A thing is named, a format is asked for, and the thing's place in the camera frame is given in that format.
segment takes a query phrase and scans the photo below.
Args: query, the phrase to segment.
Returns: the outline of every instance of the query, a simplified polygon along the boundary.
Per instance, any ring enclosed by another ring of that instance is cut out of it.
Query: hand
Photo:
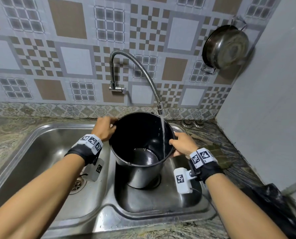
[[[116,130],[116,126],[110,127],[110,125],[114,124],[117,120],[118,118],[116,117],[98,117],[96,125],[91,133],[99,137],[103,142],[108,141]]]
[[[173,145],[176,149],[174,156],[179,156],[181,154],[190,155],[198,149],[197,144],[188,134],[184,132],[175,132],[174,134],[178,137],[178,140],[169,140],[169,144]]]

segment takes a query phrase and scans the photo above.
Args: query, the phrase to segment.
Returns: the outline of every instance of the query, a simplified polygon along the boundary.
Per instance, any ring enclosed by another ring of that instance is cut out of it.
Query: faucet
[[[164,114],[164,108],[162,106],[161,103],[161,99],[160,96],[158,94],[158,91],[156,89],[156,86],[154,84],[154,82],[152,81],[151,77],[149,76],[149,73],[147,72],[147,70],[145,69],[145,67],[130,53],[123,51],[123,50],[114,50],[111,54],[110,54],[110,61],[109,61],[109,65],[110,65],[110,76],[111,76],[111,81],[110,81],[110,85],[109,85],[109,90],[112,92],[122,92],[123,94],[126,93],[126,88],[124,87],[120,87],[116,80],[115,80],[115,76],[114,76],[114,57],[117,54],[121,54],[123,56],[126,56],[128,59],[130,59],[132,62],[134,62],[135,65],[138,66],[138,68],[141,70],[141,72],[145,75],[146,80],[148,81],[150,88],[152,89],[153,95],[155,96],[155,99],[157,101],[157,109],[158,109],[158,114],[162,115]]]

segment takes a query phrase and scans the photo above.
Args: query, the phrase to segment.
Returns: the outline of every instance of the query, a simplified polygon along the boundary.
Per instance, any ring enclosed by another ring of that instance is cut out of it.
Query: black plastic bag
[[[296,217],[274,184],[255,188],[241,189],[249,196],[273,221],[289,239],[296,239]]]

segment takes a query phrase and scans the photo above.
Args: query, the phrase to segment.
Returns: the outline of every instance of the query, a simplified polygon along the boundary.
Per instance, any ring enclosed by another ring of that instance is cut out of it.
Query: forearm
[[[65,156],[36,177],[0,208],[0,239],[34,238],[55,218],[84,167],[75,154]]]
[[[232,239],[287,239],[279,227],[224,174],[210,176],[206,185]]]

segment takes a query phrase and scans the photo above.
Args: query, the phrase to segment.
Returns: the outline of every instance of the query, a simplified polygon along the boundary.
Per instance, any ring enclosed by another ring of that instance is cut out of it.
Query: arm
[[[175,156],[190,155],[198,149],[189,135],[178,132],[175,135],[178,140],[169,141],[176,148]],[[232,239],[287,239],[270,217],[224,174],[210,176],[206,185]]]
[[[102,141],[116,130],[110,125],[117,119],[98,118],[92,130]],[[55,219],[85,161],[68,154],[41,175],[30,181],[0,208],[0,239],[40,238]]]

